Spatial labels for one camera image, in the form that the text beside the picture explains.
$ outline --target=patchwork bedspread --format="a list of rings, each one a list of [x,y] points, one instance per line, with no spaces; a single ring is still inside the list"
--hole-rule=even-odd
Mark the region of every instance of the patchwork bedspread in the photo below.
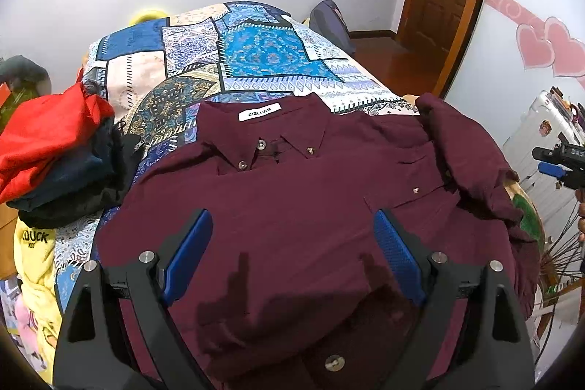
[[[278,8],[216,4],[147,21],[93,43],[84,68],[89,91],[107,99],[146,151],[135,180],[197,138],[201,101],[255,103],[317,93],[334,113],[416,114],[358,62]],[[57,231],[58,298],[65,308],[99,230],[117,209]]]

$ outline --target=pink heart decoration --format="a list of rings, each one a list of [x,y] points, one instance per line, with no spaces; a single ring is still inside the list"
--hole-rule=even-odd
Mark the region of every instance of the pink heart decoration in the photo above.
[[[524,68],[546,68],[555,62],[552,44],[538,38],[532,26],[520,24],[516,30],[516,43],[524,62]]]
[[[556,17],[545,22],[545,39],[555,50],[554,76],[579,77],[585,75],[585,43],[571,38],[565,24]]]

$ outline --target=shirt button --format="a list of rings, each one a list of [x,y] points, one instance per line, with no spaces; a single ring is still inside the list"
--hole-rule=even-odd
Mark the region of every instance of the shirt button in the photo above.
[[[329,372],[339,372],[345,366],[345,359],[341,356],[329,356],[325,361],[325,368]]]

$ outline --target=shirt collar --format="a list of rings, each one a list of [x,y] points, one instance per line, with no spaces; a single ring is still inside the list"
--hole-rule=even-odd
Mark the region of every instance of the shirt collar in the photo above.
[[[239,121],[239,113],[278,103],[280,110],[266,116]],[[197,140],[215,147],[228,162],[238,168],[240,162],[251,165],[260,136],[248,126],[261,121],[282,121],[281,136],[306,157],[319,153],[332,113],[315,93],[287,96],[262,103],[202,102],[197,114]]]

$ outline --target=gray backpack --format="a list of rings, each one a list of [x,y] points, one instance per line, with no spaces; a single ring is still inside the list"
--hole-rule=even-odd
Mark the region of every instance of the gray backpack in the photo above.
[[[349,30],[347,30],[343,15],[332,0],[320,2],[311,11],[309,29],[321,34],[348,55],[353,56],[356,53],[356,46],[349,38]]]

